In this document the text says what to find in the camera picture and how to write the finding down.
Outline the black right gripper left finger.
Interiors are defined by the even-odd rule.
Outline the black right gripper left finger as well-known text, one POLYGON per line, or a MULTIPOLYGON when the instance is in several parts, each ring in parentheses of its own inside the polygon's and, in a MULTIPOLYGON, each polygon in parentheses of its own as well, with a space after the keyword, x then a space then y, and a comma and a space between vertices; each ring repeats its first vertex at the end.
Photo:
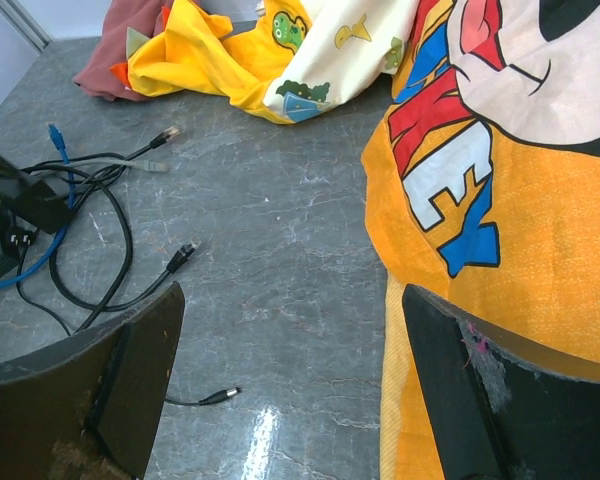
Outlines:
POLYGON ((0 363, 0 479, 144 477, 179 343, 178 283, 0 363))

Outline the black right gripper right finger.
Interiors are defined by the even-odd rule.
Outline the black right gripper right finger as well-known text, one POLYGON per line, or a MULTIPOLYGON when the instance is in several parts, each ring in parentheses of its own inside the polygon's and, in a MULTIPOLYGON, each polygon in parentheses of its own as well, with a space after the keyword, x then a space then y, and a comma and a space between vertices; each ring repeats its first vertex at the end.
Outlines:
POLYGON ((402 305, 445 478, 600 479, 600 363, 422 286, 407 286, 402 305))

